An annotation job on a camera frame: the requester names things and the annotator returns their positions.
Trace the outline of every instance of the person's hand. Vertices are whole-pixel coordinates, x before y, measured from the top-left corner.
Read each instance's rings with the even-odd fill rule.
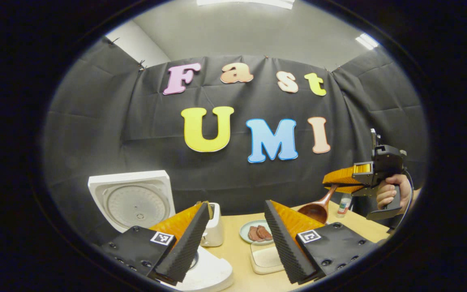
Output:
[[[399,185],[400,194],[396,194],[394,185]],[[386,178],[378,186],[378,192],[376,196],[378,209],[383,209],[384,205],[389,204],[392,200],[394,200],[395,196],[400,195],[401,210],[398,214],[404,214],[406,205],[408,205],[411,189],[410,182],[404,174],[394,174],[393,176]]]

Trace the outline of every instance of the bottle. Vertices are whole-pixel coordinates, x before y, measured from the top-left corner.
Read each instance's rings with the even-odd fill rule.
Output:
[[[349,209],[349,206],[351,205],[351,200],[352,200],[351,194],[343,194],[340,200],[340,207],[338,208],[338,211],[336,212],[337,218],[345,217],[345,213],[347,213],[347,210]]]

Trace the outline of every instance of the wooden spoon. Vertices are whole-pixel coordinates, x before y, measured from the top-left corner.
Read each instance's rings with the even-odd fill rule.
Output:
[[[298,211],[309,218],[313,218],[314,220],[317,220],[318,222],[325,224],[328,220],[328,214],[329,214],[329,201],[336,191],[338,185],[332,185],[329,192],[320,200],[309,203],[305,205],[304,207],[301,207]]]

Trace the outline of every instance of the wooden table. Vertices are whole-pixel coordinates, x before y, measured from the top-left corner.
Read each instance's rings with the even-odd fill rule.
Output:
[[[298,210],[300,207],[302,206],[293,207],[292,209]],[[352,211],[347,211],[344,218],[336,218],[337,210],[338,204],[329,202],[329,223],[340,222],[372,242],[378,242],[389,236],[387,233],[388,227],[367,220],[365,217]],[[239,230],[244,224],[261,219],[265,219],[264,213],[222,216],[225,240],[221,246],[206,247],[206,250],[218,258],[224,258],[233,268],[233,284],[223,291],[283,292],[309,284],[298,285],[297,283],[289,283],[284,270],[265,275],[259,275],[253,271],[250,262],[250,244],[239,236]]]

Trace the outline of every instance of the steak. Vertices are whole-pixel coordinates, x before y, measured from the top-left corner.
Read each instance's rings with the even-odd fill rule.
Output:
[[[259,236],[262,239],[271,239],[273,238],[271,234],[266,230],[264,226],[259,225],[257,227],[257,236]]]
[[[253,241],[261,240],[261,238],[257,235],[257,227],[250,226],[250,231],[248,232],[248,237]]]

